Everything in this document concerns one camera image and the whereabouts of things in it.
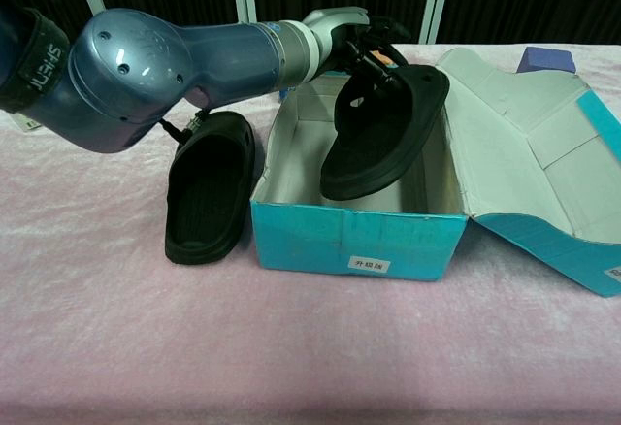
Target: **black slide sandal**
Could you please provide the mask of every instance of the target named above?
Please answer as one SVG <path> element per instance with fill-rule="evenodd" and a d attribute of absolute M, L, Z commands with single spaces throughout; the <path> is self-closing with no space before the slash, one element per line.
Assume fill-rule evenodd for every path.
<path fill-rule="evenodd" d="M 244 228 L 254 168 L 254 137 L 243 116 L 209 114 L 171 166 L 166 256 L 198 265 L 223 258 Z"/>
<path fill-rule="evenodd" d="M 387 187 L 425 145 L 448 93 L 448 78 L 423 65 L 390 73 L 398 88 L 376 90 L 364 77 L 352 76 L 339 93 L 338 136 L 321 168 L 324 197 L 351 200 Z"/>

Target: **pink tablecloth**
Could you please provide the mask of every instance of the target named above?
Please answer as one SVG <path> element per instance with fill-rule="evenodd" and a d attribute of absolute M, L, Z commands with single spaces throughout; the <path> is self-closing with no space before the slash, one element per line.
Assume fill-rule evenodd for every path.
<path fill-rule="evenodd" d="M 554 47 L 621 115 L 621 49 Z M 524 46 L 472 48 L 513 71 Z M 276 95 L 234 108 L 264 146 Z M 438 283 L 264 270 L 249 221 L 176 266 L 159 126 L 110 156 L 0 131 L 1 423 L 621 423 L 621 297 L 476 225 Z"/>

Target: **blue robotic arm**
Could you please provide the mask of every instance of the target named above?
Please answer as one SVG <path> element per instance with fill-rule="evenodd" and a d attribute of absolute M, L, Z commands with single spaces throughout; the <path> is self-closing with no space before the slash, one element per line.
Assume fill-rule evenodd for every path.
<path fill-rule="evenodd" d="M 125 9 L 100 13 L 70 47 L 34 10 L 0 1 L 0 108 L 112 153 L 137 143 L 181 98 L 213 109 L 307 82 L 334 65 L 361 8 L 303 22 L 178 27 Z"/>

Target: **black strap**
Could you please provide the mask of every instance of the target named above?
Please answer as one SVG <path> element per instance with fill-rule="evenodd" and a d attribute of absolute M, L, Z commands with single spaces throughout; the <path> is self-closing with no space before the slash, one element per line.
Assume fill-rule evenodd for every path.
<path fill-rule="evenodd" d="M 69 39 L 56 24 L 34 9 L 34 26 L 16 67 L 0 86 L 0 108 L 14 113 L 28 108 L 54 89 L 67 64 Z"/>

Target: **purple object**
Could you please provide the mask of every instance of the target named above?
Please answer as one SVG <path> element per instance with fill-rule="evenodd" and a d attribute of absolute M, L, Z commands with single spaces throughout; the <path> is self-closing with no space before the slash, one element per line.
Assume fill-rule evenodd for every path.
<path fill-rule="evenodd" d="M 542 49 L 540 47 L 526 47 L 518 73 L 540 71 L 542 69 L 557 69 L 575 73 L 572 54 L 565 49 Z"/>

